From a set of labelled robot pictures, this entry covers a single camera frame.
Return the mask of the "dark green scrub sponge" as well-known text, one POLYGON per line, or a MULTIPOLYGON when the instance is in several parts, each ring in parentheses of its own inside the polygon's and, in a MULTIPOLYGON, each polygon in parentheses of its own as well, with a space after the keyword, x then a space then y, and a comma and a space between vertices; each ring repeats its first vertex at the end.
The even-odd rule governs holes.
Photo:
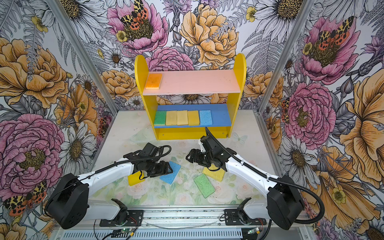
POLYGON ((165 126, 166 125, 166 111, 156 111, 154 126, 165 126))

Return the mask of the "blue sponge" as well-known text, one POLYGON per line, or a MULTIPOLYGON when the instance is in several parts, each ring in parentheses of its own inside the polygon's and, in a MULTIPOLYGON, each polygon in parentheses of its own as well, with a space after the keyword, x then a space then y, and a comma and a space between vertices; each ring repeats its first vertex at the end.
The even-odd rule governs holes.
POLYGON ((211 126, 213 124, 212 113, 210 110, 199 111, 199 117, 201 126, 211 126))
POLYGON ((181 169, 181 166, 179 164, 174 163, 174 162, 169 162, 169 164, 170 164, 170 167, 172 169, 172 172, 167 174, 167 175, 161 176, 160 180, 162 180, 163 182, 165 182, 169 185, 172 185, 177 174, 179 173, 179 171, 181 169))

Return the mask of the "orange sponge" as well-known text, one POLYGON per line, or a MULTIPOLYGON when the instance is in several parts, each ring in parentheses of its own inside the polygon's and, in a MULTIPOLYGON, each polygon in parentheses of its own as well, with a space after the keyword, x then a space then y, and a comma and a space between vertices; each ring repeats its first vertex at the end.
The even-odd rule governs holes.
POLYGON ((162 74, 149 74, 145 89, 146 90, 159 90, 163 79, 162 74))

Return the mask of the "pale yellow sponge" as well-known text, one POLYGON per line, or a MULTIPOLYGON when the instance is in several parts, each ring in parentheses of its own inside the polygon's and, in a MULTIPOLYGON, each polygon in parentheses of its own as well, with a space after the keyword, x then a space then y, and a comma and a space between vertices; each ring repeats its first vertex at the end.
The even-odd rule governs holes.
POLYGON ((166 111, 166 126, 177 125, 177 111, 166 111))

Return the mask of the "bright yellow square sponge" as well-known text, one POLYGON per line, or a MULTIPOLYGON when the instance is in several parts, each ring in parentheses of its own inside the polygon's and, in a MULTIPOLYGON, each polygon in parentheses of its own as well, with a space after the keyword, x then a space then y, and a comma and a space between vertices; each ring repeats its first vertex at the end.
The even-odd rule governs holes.
POLYGON ((129 186, 134 186, 134 185, 140 184, 144 181, 145 181, 145 177, 143 177, 142 171, 138 171, 138 172, 128 176, 129 186))

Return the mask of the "light yellow sponge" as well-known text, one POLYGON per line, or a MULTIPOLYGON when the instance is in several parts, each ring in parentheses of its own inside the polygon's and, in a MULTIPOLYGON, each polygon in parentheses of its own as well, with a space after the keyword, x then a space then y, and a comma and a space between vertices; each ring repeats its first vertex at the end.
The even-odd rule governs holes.
POLYGON ((188 111, 177 111, 177 125, 186 126, 189 124, 188 111))

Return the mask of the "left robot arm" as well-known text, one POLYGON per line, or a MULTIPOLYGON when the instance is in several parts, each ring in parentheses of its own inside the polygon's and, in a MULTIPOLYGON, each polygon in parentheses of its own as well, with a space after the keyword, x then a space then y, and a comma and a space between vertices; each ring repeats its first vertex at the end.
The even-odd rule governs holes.
POLYGON ((45 211, 65 230, 88 220, 107 220, 122 226, 129 218, 126 205, 117 199, 99 201, 90 198, 112 182, 132 175, 135 170, 139 174, 145 172, 149 178, 173 173, 172 167, 165 161, 130 161, 125 158, 79 176, 69 173, 58 182, 45 211))

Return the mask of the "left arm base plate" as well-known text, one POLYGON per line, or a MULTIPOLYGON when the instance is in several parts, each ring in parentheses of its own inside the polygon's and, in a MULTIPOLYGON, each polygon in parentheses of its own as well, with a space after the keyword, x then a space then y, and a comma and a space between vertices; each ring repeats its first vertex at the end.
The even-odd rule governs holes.
POLYGON ((140 227, 142 225, 143 210, 127 210, 119 213, 113 220, 101 220, 100 227, 140 227))

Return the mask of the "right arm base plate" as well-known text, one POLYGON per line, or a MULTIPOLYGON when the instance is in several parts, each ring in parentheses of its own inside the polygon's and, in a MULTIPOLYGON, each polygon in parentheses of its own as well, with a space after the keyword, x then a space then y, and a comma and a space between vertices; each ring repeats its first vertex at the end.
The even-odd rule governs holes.
POLYGON ((266 226, 266 219, 251 219, 238 209, 224 209, 224 222, 226 226, 266 226))

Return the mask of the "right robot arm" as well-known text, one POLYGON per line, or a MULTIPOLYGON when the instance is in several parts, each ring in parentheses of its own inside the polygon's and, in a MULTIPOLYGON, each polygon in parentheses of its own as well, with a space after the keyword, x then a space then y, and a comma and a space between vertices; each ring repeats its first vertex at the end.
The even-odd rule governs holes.
POLYGON ((203 167, 214 165, 254 187, 266 200, 259 202, 246 198, 237 208, 238 219, 249 225, 252 220, 271 220, 283 230, 289 230, 304 209, 299 191, 292 187, 293 181, 283 177, 283 183, 273 182, 276 176, 253 166, 230 148, 225 148, 216 138, 203 136, 200 149, 192 149, 186 156, 190 163, 203 167))

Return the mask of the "golden yellow sponge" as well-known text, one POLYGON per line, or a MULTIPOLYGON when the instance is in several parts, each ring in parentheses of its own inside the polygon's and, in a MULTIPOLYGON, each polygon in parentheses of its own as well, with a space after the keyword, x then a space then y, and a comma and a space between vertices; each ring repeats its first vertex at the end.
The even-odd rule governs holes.
POLYGON ((200 125, 199 111, 188 111, 188 124, 189 124, 189 126, 199 126, 200 125))

